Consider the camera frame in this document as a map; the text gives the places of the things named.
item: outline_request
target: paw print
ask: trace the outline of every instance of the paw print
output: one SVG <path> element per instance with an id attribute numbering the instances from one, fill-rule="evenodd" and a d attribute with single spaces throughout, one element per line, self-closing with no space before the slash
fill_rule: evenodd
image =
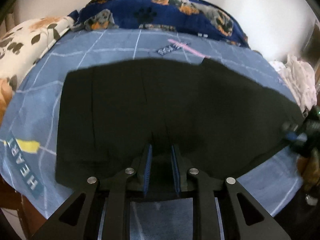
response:
<path id="1" fill-rule="evenodd" d="M 20 49 L 22 48 L 23 44 L 21 42 L 16 43 L 16 42 L 12 42 L 9 46 L 8 46 L 8 50 L 12 50 L 12 52 L 15 55 L 18 55 L 20 53 Z"/>
<path id="2" fill-rule="evenodd" d="M 138 24 L 152 23 L 154 17 L 157 16 L 156 12 L 152 11 L 152 8 L 141 8 L 138 12 L 135 12 L 134 17 L 137 19 Z"/>

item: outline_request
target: white blanket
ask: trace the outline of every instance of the white blanket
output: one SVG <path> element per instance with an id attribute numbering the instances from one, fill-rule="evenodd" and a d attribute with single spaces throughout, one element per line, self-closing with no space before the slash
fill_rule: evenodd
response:
<path id="1" fill-rule="evenodd" d="M 47 17 L 20 23 L 0 39 L 0 78 L 25 76 L 73 25 L 71 17 Z"/>
<path id="2" fill-rule="evenodd" d="M 317 104 L 315 72 L 309 63 L 298 61 L 293 55 L 288 55 L 286 64 L 278 61 L 269 63 L 285 81 L 301 112 Z"/>

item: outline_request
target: pillow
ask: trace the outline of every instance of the pillow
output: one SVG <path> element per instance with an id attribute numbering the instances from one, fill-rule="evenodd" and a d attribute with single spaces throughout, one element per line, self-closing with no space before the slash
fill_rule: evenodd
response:
<path id="1" fill-rule="evenodd" d="M 71 17 L 25 21 L 0 40 L 0 78 L 17 76 L 17 88 L 39 59 L 74 23 Z"/>

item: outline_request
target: triangular cutout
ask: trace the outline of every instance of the triangular cutout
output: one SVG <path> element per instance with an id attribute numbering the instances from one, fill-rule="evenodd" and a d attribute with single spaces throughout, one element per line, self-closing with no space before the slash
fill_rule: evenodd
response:
<path id="1" fill-rule="evenodd" d="M 76 226 L 85 200 L 85 193 L 81 195 L 60 216 L 59 221 L 71 226 Z"/>
<path id="2" fill-rule="evenodd" d="M 242 193 L 238 193 L 237 198 L 241 206 L 245 223 L 248 226 L 254 225 L 264 220 L 263 215 L 255 208 L 254 205 L 250 203 L 250 201 Z"/>

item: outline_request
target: floral blanket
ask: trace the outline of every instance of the floral blanket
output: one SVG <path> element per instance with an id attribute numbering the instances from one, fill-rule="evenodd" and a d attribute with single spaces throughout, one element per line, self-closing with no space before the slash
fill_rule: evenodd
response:
<path id="1" fill-rule="evenodd" d="M 162 29 L 249 47 L 238 22 L 203 0 L 92 0 L 75 20 L 74 30 Z"/>
<path id="2" fill-rule="evenodd" d="M 36 62 L 73 25 L 71 17 L 47 17 L 20 23 L 0 39 L 0 78 L 18 88 Z"/>

